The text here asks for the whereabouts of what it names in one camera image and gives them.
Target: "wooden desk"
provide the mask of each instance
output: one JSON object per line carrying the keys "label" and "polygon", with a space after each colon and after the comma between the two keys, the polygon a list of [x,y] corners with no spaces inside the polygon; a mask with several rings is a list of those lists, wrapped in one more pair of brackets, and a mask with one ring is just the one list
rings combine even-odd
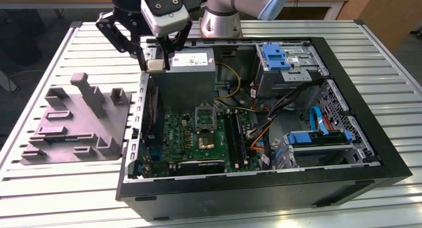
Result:
{"label": "wooden desk", "polygon": [[[286,6],[294,5],[287,0]],[[328,7],[326,20],[335,19],[347,0],[298,0],[299,7]],[[110,8],[110,0],[0,0],[0,9],[62,9],[62,8]]]}

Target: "white table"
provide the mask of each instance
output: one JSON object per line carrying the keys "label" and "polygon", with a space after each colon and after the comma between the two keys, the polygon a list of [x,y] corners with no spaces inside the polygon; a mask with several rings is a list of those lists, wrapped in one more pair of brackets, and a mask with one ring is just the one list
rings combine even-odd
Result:
{"label": "white table", "polygon": [[[85,72],[89,83],[102,92],[113,87],[137,91],[137,61],[113,49],[93,23],[74,23],[0,153],[0,228],[420,226],[422,88],[402,65],[368,29],[352,21],[243,21],[242,30],[246,37],[325,37],[414,175],[338,207],[146,223],[114,200],[121,160],[34,166],[18,163],[21,145],[44,113],[42,96],[49,86],[77,92],[69,85],[70,75]],[[194,23],[190,37],[198,36]]]}

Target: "orange wire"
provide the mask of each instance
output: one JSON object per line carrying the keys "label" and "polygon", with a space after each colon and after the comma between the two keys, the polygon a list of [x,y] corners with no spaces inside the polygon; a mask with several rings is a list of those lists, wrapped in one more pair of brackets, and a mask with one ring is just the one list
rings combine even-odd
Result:
{"label": "orange wire", "polygon": [[334,128],[332,128],[332,125],[330,123],[330,120],[328,120],[327,116],[323,115],[322,119],[323,119],[323,122],[327,124],[328,129],[332,130]]}
{"label": "orange wire", "polygon": [[251,143],[250,149],[255,150],[258,147],[255,147],[255,144],[259,140],[259,138],[262,137],[262,135],[265,134],[265,132],[270,129],[271,124],[265,128],[265,130],[261,132],[261,134],[258,135],[257,139],[254,140],[254,142]]}
{"label": "orange wire", "polygon": [[[253,100],[250,101],[250,108],[251,108],[253,110],[261,110],[261,108],[257,108],[257,107],[253,105],[254,101],[255,101],[255,99],[253,99]],[[263,110],[269,112],[269,111],[270,111],[270,108],[265,107]]]}
{"label": "orange wire", "polygon": [[253,148],[250,148],[250,150],[263,150],[263,148],[261,148],[261,147],[253,147]]}

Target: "ram slot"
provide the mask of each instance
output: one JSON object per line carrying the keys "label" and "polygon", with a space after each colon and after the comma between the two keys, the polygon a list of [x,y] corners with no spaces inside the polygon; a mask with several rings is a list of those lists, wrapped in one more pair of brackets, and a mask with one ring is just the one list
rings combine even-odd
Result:
{"label": "ram slot", "polygon": [[226,145],[229,148],[229,158],[230,158],[230,165],[234,168],[238,168],[239,165],[239,155],[238,155],[238,150],[235,147],[235,141],[233,134],[235,134],[235,131],[233,130],[231,127],[231,114],[227,113],[223,117],[223,126],[225,126],[225,138],[226,138]]}
{"label": "ram slot", "polygon": [[238,119],[238,114],[233,114],[233,117],[235,119],[235,126],[237,126],[237,133],[234,134],[234,139],[238,142],[238,150],[239,150],[239,155],[242,159],[242,164],[247,164],[247,155],[246,155],[246,146],[245,146],[245,140],[243,140],[243,133],[242,133],[242,125]]}

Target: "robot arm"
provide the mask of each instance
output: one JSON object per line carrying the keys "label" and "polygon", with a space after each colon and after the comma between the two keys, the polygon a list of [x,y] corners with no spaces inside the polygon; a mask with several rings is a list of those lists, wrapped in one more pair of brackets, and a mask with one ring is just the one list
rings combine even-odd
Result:
{"label": "robot arm", "polygon": [[206,38],[241,36],[238,13],[262,20],[274,20],[286,0],[209,0],[201,21],[201,34]]}
{"label": "robot arm", "polygon": [[[149,73],[169,70],[169,58],[174,51],[183,48],[189,35],[193,11],[198,10],[201,3],[207,0],[112,0],[113,12],[101,13],[96,26],[114,48],[119,52],[129,52],[130,57],[138,60],[142,71]],[[231,31],[239,33],[239,18],[237,11],[245,12],[261,19],[277,16],[286,0],[211,0],[209,2],[205,20],[201,25],[205,37],[238,37],[239,34],[226,34]],[[130,40],[121,34],[114,22],[130,32]],[[154,35],[161,59],[146,61],[139,46],[141,36]]]}

